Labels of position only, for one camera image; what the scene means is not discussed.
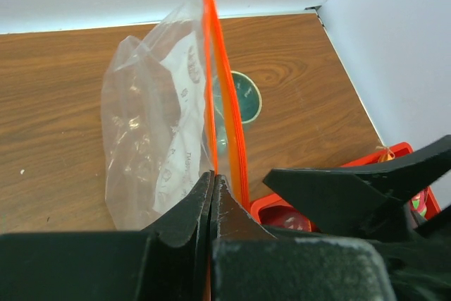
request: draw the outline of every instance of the plastic bag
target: plastic bag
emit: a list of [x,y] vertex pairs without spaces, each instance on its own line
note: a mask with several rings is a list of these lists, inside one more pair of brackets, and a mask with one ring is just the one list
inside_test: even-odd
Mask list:
[[105,198],[117,229],[148,226],[208,170],[228,175],[249,208],[240,110],[214,0],[187,0],[142,41],[120,43],[104,77],[101,119]]

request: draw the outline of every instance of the brown wood surface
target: brown wood surface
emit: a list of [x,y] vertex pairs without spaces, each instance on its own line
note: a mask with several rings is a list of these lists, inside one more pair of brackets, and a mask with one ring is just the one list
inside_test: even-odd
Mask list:
[[[337,166],[379,145],[313,14],[223,20],[232,69],[263,97],[246,132],[251,198],[273,167]],[[0,36],[0,232],[112,229],[100,90],[118,43],[151,25]]]

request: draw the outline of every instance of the wooden table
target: wooden table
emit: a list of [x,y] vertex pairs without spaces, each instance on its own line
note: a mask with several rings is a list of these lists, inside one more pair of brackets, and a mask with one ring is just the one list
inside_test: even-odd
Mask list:
[[[246,133],[251,199],[273,167],[338,166],[378,137],[314,14],[223,20],[233,70],[263,97]],[[152,25],[0,36],[0,231],[113,229],[104,203],[102,77]]]

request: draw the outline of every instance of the red tray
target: red tray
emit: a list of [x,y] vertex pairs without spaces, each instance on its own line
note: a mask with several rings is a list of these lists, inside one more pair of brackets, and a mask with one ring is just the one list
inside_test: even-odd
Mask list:
[[[413,149],[407,142],[401,142],[400,144],[390,147],[390,151],[395,154],[395,157],[400,157],[412,153]],[[382,149],[379,152],[364,156],[363,158],[360,158],[358,160],[351,161],[343,165],[342,167],[374,164],[378,162],[378,159],[381,157],[381,155],[385,154],[386,152],[387,151],[385,149]],[[427,212],[425,218],[430,219],[438,212],[440,212],[440,207],[438,206],[437,200],[432,193],[431,187],[428,186],[426,189],[428,198],[426,200]],[[257,222],[266,224],[265,219],[269,219],[269,214],[271,213],[271,210],[274,209],[274,207],[285,207],[287,208],[287,211],[290,211],[290,209],[295,211],[295,209],[284,199],[279,197],[276,193],[273,193],[271,195],[268,195],[267,197],[262,197],[261,199],[255,200],[251,205],[251,215]],[[305,230],[315,230],[315,225],[308,221],[306,218],[305,220],[309,223],[309,226],[306,226]]]

